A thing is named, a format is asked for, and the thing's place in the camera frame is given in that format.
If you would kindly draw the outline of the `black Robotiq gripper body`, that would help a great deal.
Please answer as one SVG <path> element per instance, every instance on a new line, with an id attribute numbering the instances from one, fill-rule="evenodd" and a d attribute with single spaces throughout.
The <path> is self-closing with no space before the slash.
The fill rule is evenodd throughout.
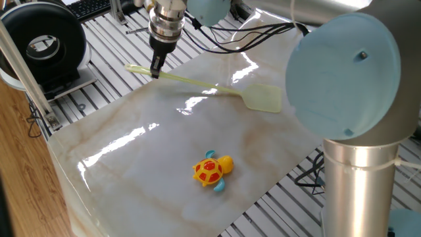
<path id="1" fill-rule="evenodd" d="M 162 59 L 164 60 L 166 56 L 173 52 L 176 48 L 177 42 L 162 42 L 154 38 L 153 36 L 149 37 L 149 44 L 151 48 L 153 49 L 153 58 L 154 59 Z"/>

